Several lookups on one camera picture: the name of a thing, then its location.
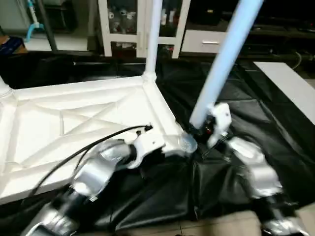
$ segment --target cabinet handle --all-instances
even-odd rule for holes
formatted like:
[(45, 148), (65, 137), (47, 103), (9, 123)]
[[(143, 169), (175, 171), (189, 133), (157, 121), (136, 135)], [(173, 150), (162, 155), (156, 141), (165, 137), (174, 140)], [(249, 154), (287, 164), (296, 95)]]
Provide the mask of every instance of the cabinet handle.
[(202, 41), (202, 44), (220, 44), (217, 41)]

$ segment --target black cable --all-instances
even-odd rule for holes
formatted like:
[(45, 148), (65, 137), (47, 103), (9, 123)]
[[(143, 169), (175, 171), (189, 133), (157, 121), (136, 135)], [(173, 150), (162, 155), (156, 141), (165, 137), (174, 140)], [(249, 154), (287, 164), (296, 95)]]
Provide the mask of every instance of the black cable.
[(78, 162), (77, 162), (77, 165), (76, 165), (75, 168), (74, 168), (74, 172), (78, 169), (78, 167), (79, 167), (79, 165), (80, 165), (80, 163), (81, 163), (83, 157), (88, 153), (89, 150), (90, 150), (90, 148), (89, 148), (89, 149), (86, 149), (85, 152), (81, 155), (80, 159), (79, 159)]
[(92, 147), (94, 147), (95, 145), (107, 140), (107, 139), (110, 139), (110, 138), (113, 138), (114, 136), (116, 135), (119, 135), (119, 134), (122, 134), (126, 131), (129, 131), (129, 130), (132, 130), (132, 129), (138, 129), (138, 128), (143, 128), (145, 127), (146, 129), (150, 129), (152, 128), (151, 126), (148, 126), (148, 125), (139, 125), (139, 126), (133, 126), (133, 127), (129, 127), (129, 128), (126, 128), (126, 129), (122, 129), (116, 133), (113, 133), (111, 135), (108, 135), (104, 138), (101, 138), (99, 140), (96, 140), (95, 142), (81, 148), (80, 150), (76, 151), (74, 154), (72, 154), (71, 156), (67, 157), (66, 159), (62, 160), (60, 163), (58, 163), (47, 175), (44, 176), (44, 178), (42, 178), (38, 183), (37, 185), (33, 188), (33, 190), (29, 193), (29, 195), (27, 196), (27, 198), (29, 197), (32, 197), (33, 195), (35, 195), (35, 193), (38, 191), (38, 189), (41, 187), (41, 185), (43, 184), (43, 182), (45, 182), (45, 180), (50, 176), (52, 175), (57, 169), (59, 169), (61, 166), (63, 166), (64, 164), (66, 164), (67, 162), (69, 162), (70, 160), (72, 160), (74, 157), (76, 157), (77, 155), (79, 155), (81, 152), (83, 151), (88, 151), (90, 150)]
[[(152, 129), (152, 126), (151, 125), (138, 125), (138, 126), (132, 126), (132, 127), (129, 127), (129, 128), (126, 128), (126, 129), (122, 129), (116, 133), (113, 133), (113, 134), (110, 134), (104, 138), (101, 138), (99, 140), (96, 140), (95, 142), (81, 148), (80, 150), (78, 150), (77, 152), (75, 152), (74, 154), (72, 154), (71, 156), (67, 157), (66, 159), (64, 159), (63, 161), (61, 161), (60, 163), (58, 163), (58, 165), (56, 165), (47, 175), (45, 175), (38, 183), (37, 185), (33, 188), (33, 190), (28, 194), (28, 196), (26, 198), (24, 198), (21, 203), (20, 203), (20, 206), (19, 206), (19, 210), (18, 212), (22, 211), (21, 210), (21, 207), (25, 204), (25, 201), (27, 198), (30, 198), (32, 197), (33, 195), (35, 195), (35, 193), (38, 191), (38, 189), (41, 187), (41, 185), (45, 182), (45, 180), (50, 176), (52, 175), (57, 169), (59, 169), (61, 166), (63, 166), (64, 164), (66, 164), (67, 162), (69, 162), (70, 160), (72, 160), (74, 157), (76, 157), (77, 155), (79, 155), (81, 152), (85, 151), (82, 156), (80, 157), (79, 161), (77, 162), (77, 165), (75, 167), (75, 170), (79, 167), (80, 165), (80, 162), (82, 161), (83, 157), (87, 154), (87, 152), (93, 148), (95, 145), (107, 140), (107, 139), (110, 139), (116, 135), (119, 135), (119, 134), (122, 134), (124, 132), (127, 132), (129, 130), (132, 130), (132, 129), (138, 129), (138, 128), (145, 128), (146, 131)], [(12, 225), (14, 225), (15, 223), (15, 220), (17, 219), (17, 215), (15, 217), (12, 218)]]

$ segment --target black plastic sheet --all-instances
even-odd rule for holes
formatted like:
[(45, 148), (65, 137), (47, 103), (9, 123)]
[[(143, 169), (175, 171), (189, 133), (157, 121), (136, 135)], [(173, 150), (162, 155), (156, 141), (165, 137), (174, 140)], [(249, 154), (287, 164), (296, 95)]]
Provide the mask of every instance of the black plastic sheet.
[[(0, 64), (1, 76), (14, 89), (136, 76), (145, 67), (140, 59), (122, 61), (51, 53), (0, 58)], [(157, 62), (157, 85), (184, 129), (188, 129), (209, 69), (209, 63)], [(219, 102), (230, 106), (230, 132), (255, 137), (290, 198), (298, 206), (314, 202), (315, 128), (299, 109), (252, 62), (234, 66)], [(23, 210), (19, 208), (20, 201), (0, 206), (0, 232), (19, 233), (57, 192), (25, 200)], [(156, 153), (137, 170), (115, 173), (91, 207), (81, 230), (115, 231), (220, 216), (247, 208), (249, 200), (228, 159), (200, 144), (191, 159), (164, 159)], [(19, 219), (14, 226), (13, 216)]]

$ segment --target shelf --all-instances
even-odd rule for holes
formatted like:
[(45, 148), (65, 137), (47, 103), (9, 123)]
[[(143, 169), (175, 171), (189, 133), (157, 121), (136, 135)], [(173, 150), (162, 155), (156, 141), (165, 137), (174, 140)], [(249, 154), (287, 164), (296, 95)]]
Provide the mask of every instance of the shelf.
[[(221, 20), (218, 25), (198, 25), (187, 22), (187, 30), (205, 30), (205, 31), (227, 31), (228, 21)], [(315, 32), (303, 32), (294, 27), (280, 27), (271, 25), (254, 25), (250, 35), (267, 35), (267, 36), (282, 36), (287, 38), (305, 38), (315, 39)]]

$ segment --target glass cabinet door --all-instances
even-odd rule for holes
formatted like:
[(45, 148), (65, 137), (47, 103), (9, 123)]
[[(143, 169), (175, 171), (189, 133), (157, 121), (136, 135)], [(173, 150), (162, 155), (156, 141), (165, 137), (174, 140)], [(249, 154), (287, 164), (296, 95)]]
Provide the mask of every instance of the glass cabinet door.
[(107, 0), (110, 33), (137, 34), (137, 0)]
[(176, 37), (182, 0), (163, 0), (159, 35), (161, 37)]

